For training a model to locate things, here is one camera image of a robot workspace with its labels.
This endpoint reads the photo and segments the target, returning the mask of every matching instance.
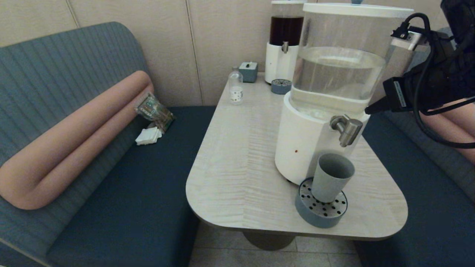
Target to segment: dark blue seat cushion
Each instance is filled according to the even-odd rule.
[[[475,208],[419,147],[381,114],[363,133],[406,197],[404,228],[377,242],[355,242],[364,267],[475,266]]]
[[[65,267],[187,266],[198,219],[185,184],[215,107],[170,109],[156,144],[133,145],[73,217],[47,257]]]

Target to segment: table pedestal base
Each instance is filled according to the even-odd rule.
[[[282,235],[272,235],[272,234],[260,234],[252,232],[243,232],[244,236],[248,239],[251,244],[254,246],[263,249],[263,250],[278,250],[287,247],[294,236],[282,236]]]

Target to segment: ribbed upholstery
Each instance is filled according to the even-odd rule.
[[[0,48],[0,164],[137,70],[148,72],[140,46],[116,22]],[[48,206],[25,211],[0,198],[0,238],[46,262],[46,251],[143,124],[135,119]]]

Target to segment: drip tray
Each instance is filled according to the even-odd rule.
[[[299,186],[295,198],[295,207],[300,216],[308,223],[319,228],[330,228],[338,224],[348,208],[343,191],[335,201],[324,203],[312,195],[313,177],[305,179]]]

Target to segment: white lid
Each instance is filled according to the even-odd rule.
[[[378,18],[406,18],[414,12],[413,9],[405,8],[341,3],[307,3],[304,4],[304,11],[319,14],[335,14]]]
[[[305,4],[307,0],[272,0],[271,4]]]
[[[239,66],[239,69],[256,69],[257,68],[257,62],[243,62],[241,66]]]

